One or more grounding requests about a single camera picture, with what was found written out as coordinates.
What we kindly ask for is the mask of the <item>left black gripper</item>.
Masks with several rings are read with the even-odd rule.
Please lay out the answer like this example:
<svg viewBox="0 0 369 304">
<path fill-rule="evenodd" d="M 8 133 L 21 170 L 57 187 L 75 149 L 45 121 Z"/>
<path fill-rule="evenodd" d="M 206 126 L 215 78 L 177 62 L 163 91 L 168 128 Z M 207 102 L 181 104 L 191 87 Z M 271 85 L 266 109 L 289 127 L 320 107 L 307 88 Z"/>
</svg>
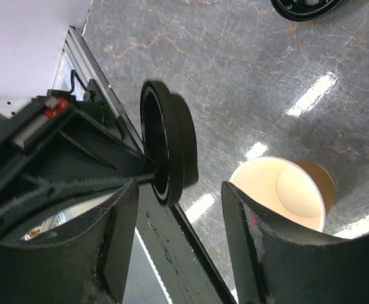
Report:
<svg viewBox="0 0 369 304">
<path fill-rule="evenodd" d="M 42 203 L 150 182 L 157 164 L 86 113 L 72 94 L 31 99 L 0 113 L 0 172 L 22 168 L 19 200 Z"/>
</svg>

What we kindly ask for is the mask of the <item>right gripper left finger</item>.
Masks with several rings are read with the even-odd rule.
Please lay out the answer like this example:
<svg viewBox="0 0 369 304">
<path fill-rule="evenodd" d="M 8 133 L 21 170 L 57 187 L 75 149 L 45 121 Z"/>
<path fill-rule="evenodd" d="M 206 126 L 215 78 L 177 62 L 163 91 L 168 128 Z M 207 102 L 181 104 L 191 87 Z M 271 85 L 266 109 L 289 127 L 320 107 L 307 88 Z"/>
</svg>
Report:
<svg viewBox="0 0 369 304">
<path fill-rule="evenodd" d="M 121 303 L 138 206 L 128 182 L 30 241 L 0 241 L 0 303 Z"/>
</svg>

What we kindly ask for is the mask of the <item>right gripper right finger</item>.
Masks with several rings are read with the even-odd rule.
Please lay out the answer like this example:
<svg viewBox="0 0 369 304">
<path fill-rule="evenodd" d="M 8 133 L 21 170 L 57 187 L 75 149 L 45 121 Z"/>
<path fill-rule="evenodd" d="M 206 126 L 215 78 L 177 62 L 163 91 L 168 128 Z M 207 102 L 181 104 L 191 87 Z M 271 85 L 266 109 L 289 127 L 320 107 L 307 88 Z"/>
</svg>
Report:
<svg viewBox="0 0 369 304">
<path fill-rule="evenodd" d="M 314 231 L 230 182 L 221 199 L 240 303 L 369 303 L 369 234 Z"/>
</svg>

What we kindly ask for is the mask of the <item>single brown paper cup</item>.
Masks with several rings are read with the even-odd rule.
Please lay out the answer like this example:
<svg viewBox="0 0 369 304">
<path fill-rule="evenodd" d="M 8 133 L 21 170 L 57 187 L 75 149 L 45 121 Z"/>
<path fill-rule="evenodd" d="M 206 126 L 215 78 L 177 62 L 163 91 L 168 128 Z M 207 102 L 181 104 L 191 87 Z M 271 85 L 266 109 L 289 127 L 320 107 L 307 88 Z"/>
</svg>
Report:
<svg viewBox="0 0 369 304">
<path fill-rule="evenodd" d="M 319 232 L 336 201 L 331 176 L 312 161 L 253 158 L 239 165 L 229 182 L 259 204 Z"/>
</svg>

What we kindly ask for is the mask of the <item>black plastic cup lid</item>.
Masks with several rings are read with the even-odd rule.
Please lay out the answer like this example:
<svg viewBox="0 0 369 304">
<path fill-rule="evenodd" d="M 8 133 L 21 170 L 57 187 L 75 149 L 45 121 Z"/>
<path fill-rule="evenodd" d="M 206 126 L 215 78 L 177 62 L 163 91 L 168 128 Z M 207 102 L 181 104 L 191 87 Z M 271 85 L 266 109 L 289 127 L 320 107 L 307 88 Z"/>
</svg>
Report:
<svg viewBox="0 0 369 304">
<path fill-rule="evenodd" d="M 183 189 L 199 180 L 197 139 L 184 98 L 160 80 L 142 86 L 140 118 L 144 154 L 158 169 L 151 183 L 159 204 L 178 203 Z"/>
</svg>

